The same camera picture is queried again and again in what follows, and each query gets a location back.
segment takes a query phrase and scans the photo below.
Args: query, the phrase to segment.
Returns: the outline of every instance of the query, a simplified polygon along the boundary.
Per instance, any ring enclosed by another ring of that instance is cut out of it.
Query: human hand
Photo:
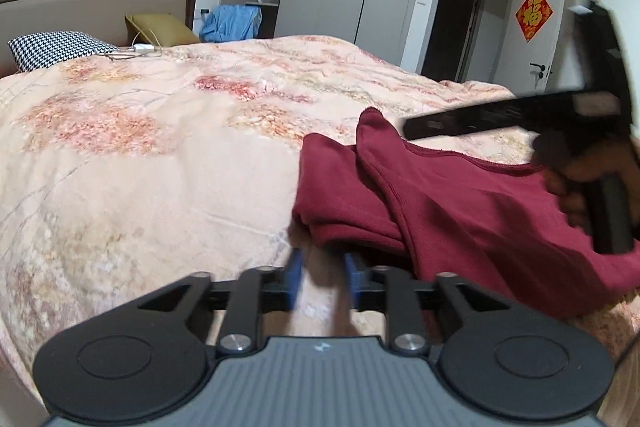
[[[603,174],[614,173],[625,184],[631,221],[637,226],[640,223],[640,166],[634,145],[629,140],[600,142],[571,160],[560,172],[547,169],[544,172],[545,186],[558,197],[558,206],[566,214],[569,225],[588,231],[590,224],[584,196],[567,180],[586,183],[596,181]]]

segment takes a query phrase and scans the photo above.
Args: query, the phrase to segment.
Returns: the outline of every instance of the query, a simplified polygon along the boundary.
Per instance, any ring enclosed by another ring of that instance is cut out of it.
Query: red sweater
[[[381,113],[360,116],[356,145],[310,134],[294,219],[317,244],[410,256],[416,275],[455,272],[557,318],[594,311],[640,286],[640,255],[603,256],[571,229],[540,168],[415,146]]]

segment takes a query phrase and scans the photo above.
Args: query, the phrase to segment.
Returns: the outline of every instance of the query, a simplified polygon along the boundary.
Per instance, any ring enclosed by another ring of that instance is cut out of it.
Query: black and white pillow
[[[48,68],[64,60],[111,53],[118,49],[82,32],[32,33],[12,39],[8,44],[18,69],[23,73]]]

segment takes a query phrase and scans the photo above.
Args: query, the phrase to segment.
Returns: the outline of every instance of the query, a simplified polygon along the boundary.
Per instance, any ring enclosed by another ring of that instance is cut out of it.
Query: pillow
[[[8,42],[22,73],[48,68],[72,58],[111,53],[118,49],[82,32],[43,32],[16,37]]]
[[[198,44],[200,39],[169,13],[139,13],[125,16],[129,40],[170,48],[184,44]]]

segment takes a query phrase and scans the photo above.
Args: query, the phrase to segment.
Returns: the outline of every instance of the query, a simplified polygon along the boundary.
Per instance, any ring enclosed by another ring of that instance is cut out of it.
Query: bed
[[[0,0],[0,41],[80,30],[125,45],[124,15],[141,10],[191,26],[194,0]],[[324,36],[14,71],[0,44],[0,365],[36,397],[31,363],[57,331],[195,271],[228,279],[281,266],[292,247],[305,252],[306,277],[295,311],[268,317],[269,333],[382,333],[380,315],[350,311],[337,261],[290,222],[303,136],[351,143],[371,105],[397,122],[511,96],[436,83]],[[428,146],[517,164],[529,143],[510,129]],[[574,323],[616,356],[639,317],[631,295]],[[634,355],[616,377],[601,411],[609,425],[640,424],[637,368]]]

